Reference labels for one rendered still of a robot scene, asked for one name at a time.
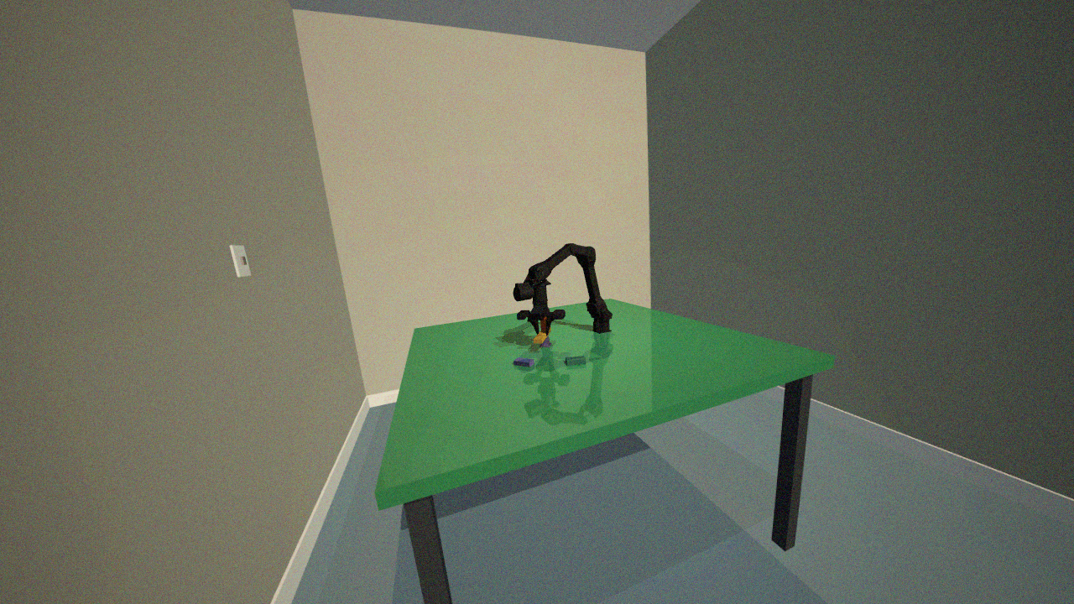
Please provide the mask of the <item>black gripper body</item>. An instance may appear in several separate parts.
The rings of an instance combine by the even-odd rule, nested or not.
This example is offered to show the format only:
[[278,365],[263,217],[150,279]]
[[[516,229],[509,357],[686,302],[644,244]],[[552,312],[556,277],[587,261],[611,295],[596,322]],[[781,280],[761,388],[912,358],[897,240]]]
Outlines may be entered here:
[[[545,303],[547,303],[547,301],[548,301],[547,298],[542,298],[542,299],[534,299],[533,298],[532,305],[533,306],[535,306],[535,305],[545,305]],[[547,317],[547,320],[564,320],[565,316],[566,316],[566,312],[564,310],[554,310],[554,312],[550,312],[549,316],[546,316],[546,317]],[[517,314],[517,320],[525,320],[526,317],[527,317],[527,320],[532,320],[532,315],[529,314],[529,310],[521,310],[521,312],[519,312]]]

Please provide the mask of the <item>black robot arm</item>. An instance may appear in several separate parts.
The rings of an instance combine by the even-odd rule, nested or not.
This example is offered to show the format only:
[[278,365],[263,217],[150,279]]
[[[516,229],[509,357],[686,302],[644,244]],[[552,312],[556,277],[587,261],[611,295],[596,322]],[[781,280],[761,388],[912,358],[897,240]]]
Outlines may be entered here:
[[[547,285],[551,285],[547,281],[548,276],[551,274],[553,268],[568,258],[569,255],[578,259],[578,263],[583,268],[584,275],[586,275],[587,298],[590,298],[587,299],[587,314],[591,314],[591,317],[594,318],[593,331],[599,334],[610,332],[609,320],[613,319],[613,313],[607,310],[601,291],[599,291],[594,268],[596,251],[593,246],[580,246],[575,243],[567,243],[560,251],[554,253],[554,255],[547,258],[542,263],[529,267],[529,272],[524,283],[516,284],[513,291],[516,301],[532,299],[532,297],[534,299],[547,298]],[[545,303],[545,305],[535,305],[529,314],[532,315],[532,320],[543,320],[546,316],[549,316],[550,310],[547,303]]]

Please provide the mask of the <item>orange bar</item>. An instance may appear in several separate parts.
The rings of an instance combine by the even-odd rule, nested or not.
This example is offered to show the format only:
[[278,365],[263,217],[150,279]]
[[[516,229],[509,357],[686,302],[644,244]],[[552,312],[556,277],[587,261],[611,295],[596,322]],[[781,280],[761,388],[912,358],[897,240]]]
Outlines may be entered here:
[[[542,344],[542,341],[545,341],[545,339],[547,339],[547,322],[545,322],[546,320],[547,320],[547,317],[545,317],[545,319],[540,321],[541,331],[540,331],[539,334],[537,334],[537,336],[534,337],[534,343]],[[550,326],[548,334],[550,334],[550,333],[551,333],[551,326]]]

